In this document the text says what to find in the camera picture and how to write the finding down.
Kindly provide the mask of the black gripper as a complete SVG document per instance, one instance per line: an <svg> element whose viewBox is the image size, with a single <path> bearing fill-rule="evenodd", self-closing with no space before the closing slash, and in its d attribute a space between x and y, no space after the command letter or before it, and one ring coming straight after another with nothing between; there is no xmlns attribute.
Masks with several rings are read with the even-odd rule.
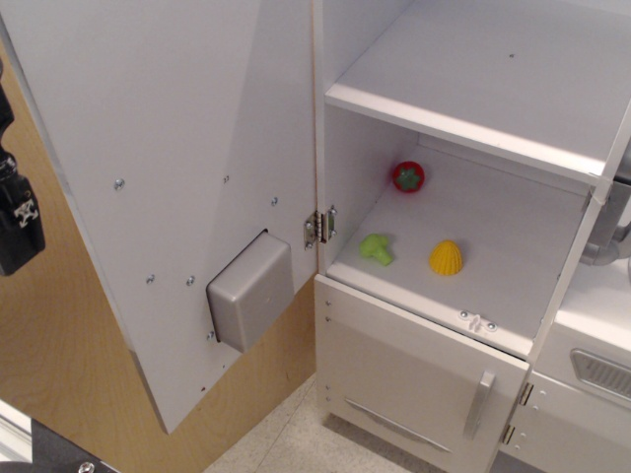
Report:
<svg viewBox="0 0 631 473"><path fill-rule="evenodd" d="M39 206L30 182L20 174L2 179L1 275L13 275L44 249Z"/></svg>

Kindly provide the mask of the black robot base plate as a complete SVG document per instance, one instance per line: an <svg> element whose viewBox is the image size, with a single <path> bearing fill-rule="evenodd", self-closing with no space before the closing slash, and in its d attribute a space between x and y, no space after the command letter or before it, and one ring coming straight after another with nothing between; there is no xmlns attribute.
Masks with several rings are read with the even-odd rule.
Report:
<svg viewBox="0 0 631 473"><path fill-rule="evenodd" d="M2 472L117 472L46 425L1 401Z"/></svg>

